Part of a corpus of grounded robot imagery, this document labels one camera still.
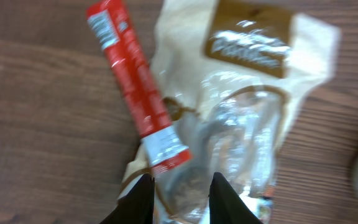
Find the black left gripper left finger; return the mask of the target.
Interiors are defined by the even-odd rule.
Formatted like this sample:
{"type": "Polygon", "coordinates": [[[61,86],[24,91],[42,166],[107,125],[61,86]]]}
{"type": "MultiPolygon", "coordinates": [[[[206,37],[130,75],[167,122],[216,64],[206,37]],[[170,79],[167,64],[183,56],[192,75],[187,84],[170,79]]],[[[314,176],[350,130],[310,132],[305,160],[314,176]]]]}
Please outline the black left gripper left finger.
{"type": "Polygon", "coordinates": [[[144,174],[100,224],[153,224],[155,179],[144,174]]]}

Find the red snack stick wrapper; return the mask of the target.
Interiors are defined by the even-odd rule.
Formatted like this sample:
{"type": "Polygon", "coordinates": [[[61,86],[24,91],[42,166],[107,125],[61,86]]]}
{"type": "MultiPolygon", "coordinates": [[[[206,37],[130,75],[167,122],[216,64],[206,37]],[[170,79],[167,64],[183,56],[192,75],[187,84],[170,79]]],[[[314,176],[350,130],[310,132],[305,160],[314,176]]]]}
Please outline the red snack stick wrapper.
{"type": "Polygon", "coordinates": [[[121,87],[151,168],[162,173],[188,162],[191,151],[174,130],[124,3],[102,0],[86,15],[121,87]]]}

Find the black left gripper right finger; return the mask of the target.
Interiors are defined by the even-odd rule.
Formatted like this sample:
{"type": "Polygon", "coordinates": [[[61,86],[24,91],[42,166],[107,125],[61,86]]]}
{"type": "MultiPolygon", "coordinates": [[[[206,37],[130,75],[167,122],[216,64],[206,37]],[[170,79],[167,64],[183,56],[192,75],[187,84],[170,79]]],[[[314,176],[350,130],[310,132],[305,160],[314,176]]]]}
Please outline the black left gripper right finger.
{"type": "Polygon", "coordinates": [[[220,172],[215,172],[209,188],[210,224],[262,224],[220,172]]]}

